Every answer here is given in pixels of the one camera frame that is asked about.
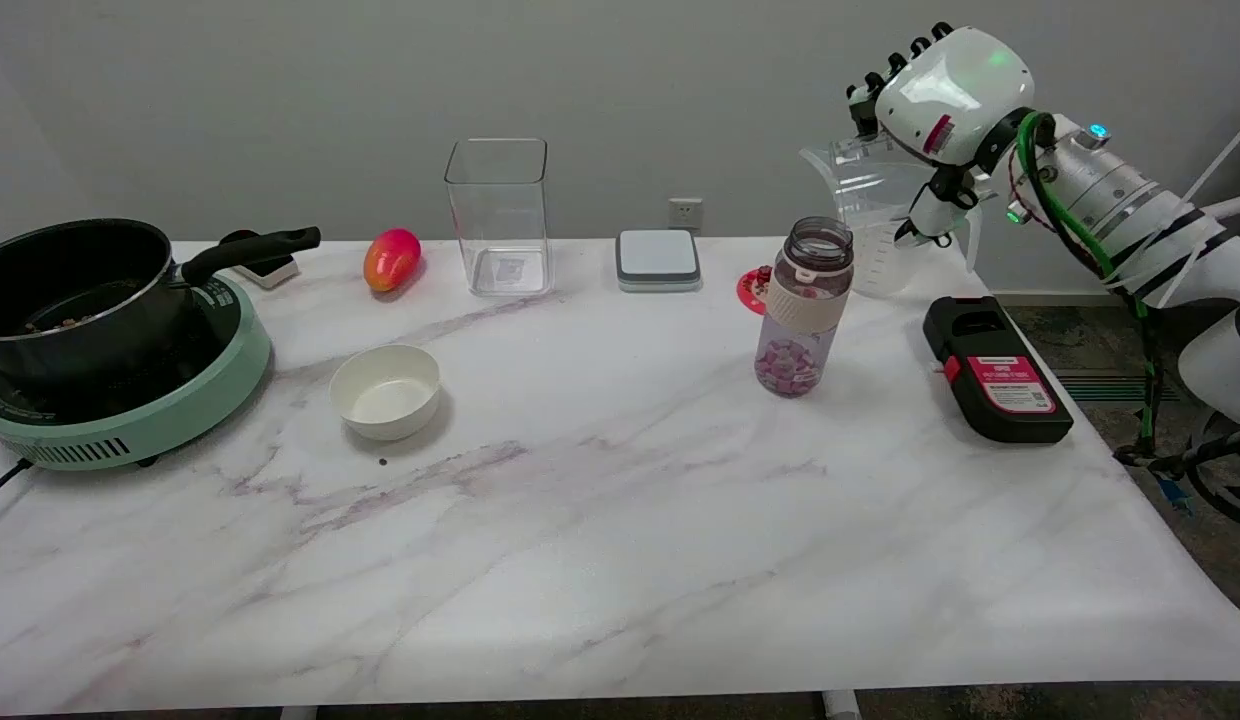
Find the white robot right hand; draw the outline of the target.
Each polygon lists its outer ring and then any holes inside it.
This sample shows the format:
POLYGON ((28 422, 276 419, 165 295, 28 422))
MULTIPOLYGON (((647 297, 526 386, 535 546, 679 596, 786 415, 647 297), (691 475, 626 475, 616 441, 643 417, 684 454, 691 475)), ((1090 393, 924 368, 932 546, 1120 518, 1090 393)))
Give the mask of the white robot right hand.
POLYGON ((895 247, 940 245, 978 208, 981 181, 1030 114, 1035 79, 1014 50, 975 27, 935 24, 911 55, 890 55, 844 90, 859 138, 887 135, 932 170, 894 234, 895 247))

